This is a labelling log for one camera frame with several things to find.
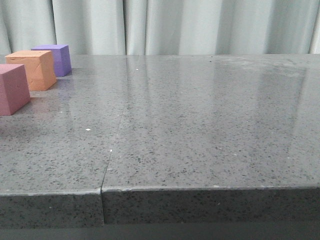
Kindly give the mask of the pink foam cube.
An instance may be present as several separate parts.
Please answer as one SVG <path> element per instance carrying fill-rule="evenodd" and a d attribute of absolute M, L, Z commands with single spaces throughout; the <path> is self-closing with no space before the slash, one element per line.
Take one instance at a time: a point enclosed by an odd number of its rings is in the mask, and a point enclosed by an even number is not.
<path fill-rule="evenodd" d="M 10 116 L 31 100 L 23 64 L 0 65 L 0 115 Z"/>

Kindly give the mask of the purple foam cube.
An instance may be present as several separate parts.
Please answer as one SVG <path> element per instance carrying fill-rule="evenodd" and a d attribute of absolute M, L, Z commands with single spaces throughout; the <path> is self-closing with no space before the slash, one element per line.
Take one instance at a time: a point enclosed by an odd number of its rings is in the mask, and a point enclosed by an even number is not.
<path fill-rule="evenodd" d="M 72 71 L 68 44 L 43 44 L 31 48 L 32 51 L 52 51 L 54 73 L 57 77 L 64 77 Z"/>

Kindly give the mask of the grey-white curtain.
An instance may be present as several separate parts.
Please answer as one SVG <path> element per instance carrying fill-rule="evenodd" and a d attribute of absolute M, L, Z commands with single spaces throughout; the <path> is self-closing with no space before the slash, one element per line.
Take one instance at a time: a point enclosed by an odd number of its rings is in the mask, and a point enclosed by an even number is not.
<path fill-rule="evenodd" d="M 317 54 L 317 0 L 3 0 L 0 52 L 68 44 L 73 54 Z"/>

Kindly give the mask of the orange foam cube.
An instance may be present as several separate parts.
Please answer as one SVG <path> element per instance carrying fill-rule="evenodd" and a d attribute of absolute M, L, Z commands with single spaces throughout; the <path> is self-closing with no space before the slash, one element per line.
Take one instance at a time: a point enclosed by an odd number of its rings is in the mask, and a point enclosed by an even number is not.
<path fill-rule="evenodd" d="M 5 56 L 7 64 L 25 66 L 30 91 L 46 91 L 57 82 L 50 50 L 20 50 Z"/>

